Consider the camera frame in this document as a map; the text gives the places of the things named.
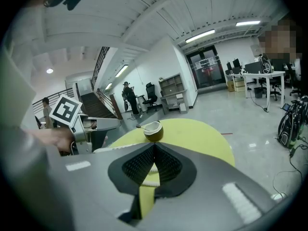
staircase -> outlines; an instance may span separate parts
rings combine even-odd
[[[81,100],[89,117],[116,118],[92,92],[81,96]]]

trash can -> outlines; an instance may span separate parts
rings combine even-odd
[[[263,94],[263,88],[256,87],[255,88],[255,98],[262,98],[262,94]]]

white ceiling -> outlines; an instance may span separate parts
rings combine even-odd
[[[227,39],[256,37],[287,12],[281,0],[82,0],[72,11],[62,4],[25,8],[11,28],[13,59],[20,61],[19,52],[27,47],[36,71],[71,59],[95,59],[100,47],[116,47],[117,59],[106,72],[113,75],[123,60],[129,63],[165,35],[188,53]],[[261,23],[235,26],[252,19]],[[215,34],[185,42],[213,28]]]

white desk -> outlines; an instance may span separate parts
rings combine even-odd
[[[244,73],[244,74],[238,74],[238,75],[228,75],[228,76],[232,76],[232,77],[244,77],[245,80],[245,96],[246,98],[250,98],[250,95],[248,95],[248,90],[247,90],[247,82],[246,82],[246,77],[251,77],[251,78],[256,78],[257,79],[257,85],[258,87],[260,86],[259,84],[259,78],[265,78],[266,79],[266,90],[267,90],[267,107],[268,107],[268,111],[270,110],[270,78],[273,77],[279,77],[281,78],[281,100],[280,100],[280,107],[283,107],[284,104],[284,71],[275,71],[273,73],[270,74],[249,74],[249,73]]]

yellow-green round surface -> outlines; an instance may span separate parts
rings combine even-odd
[[[201,121],[191,119],[166,119],[160,123],[164,135],[159,142],[173,144],[186,149],[214,156],[235,166],[232,150],[226,139],[214,128]],[[150,142],[143,134],[143,129],[136,128],[110,147]],[[151,174],[145,180],[159,182],[159,175]],[[154,187],[140,187],[141,214],[144,217],[154,205]]]

